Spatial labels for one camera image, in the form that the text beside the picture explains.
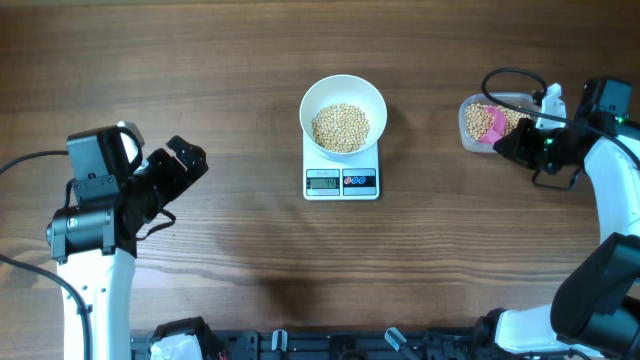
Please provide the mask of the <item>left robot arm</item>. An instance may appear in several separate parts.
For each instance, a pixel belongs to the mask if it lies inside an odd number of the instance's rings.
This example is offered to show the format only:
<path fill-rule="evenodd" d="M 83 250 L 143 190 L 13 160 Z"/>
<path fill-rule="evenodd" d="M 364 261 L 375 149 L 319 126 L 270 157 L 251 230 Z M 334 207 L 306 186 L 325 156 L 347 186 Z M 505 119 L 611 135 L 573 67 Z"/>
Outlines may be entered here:
<path fill-rule="evenodd" d="M 205 151 L 179 136 L 149 156 L 133 124 L 67 139 L 76 203 L 47 226 L 61 288 L 64 356 L 128 359 L 139 230 L 208 170 Z"/>

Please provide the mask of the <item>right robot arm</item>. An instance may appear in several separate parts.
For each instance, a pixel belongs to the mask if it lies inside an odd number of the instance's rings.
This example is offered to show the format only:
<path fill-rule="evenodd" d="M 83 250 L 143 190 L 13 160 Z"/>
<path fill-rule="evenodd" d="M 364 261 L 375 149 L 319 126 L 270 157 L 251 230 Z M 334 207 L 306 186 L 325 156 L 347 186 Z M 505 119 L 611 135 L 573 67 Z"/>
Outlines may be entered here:
<path fill-rule="evenodd" d="M 636 359 L 639 301 L 639 125 L 628 115 L 632 86 L 614 77 L 589 79 L 573 118 L 551 108 L 546 85 L 533 92 L 517 127 L 493 148 L 532 170 L 575 167 L 591 180 L 600 244 L 560 285 L 547 306 L 496 309 L 471 337 L 475 359 Z"/>

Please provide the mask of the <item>pink measuring scoop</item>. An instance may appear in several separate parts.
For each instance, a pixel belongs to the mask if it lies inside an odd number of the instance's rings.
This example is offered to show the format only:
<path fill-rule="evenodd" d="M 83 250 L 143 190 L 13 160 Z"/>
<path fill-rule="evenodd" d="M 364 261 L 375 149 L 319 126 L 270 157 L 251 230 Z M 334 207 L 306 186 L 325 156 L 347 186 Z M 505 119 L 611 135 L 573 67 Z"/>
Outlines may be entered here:
<path fill-rule="evenodd" d="M 478 141 L 493 145 L 503 137 L 508 123 L 507 117 L 497 106 L 488 106 L 484 112 L 490 116 L 490 125 Z"/>

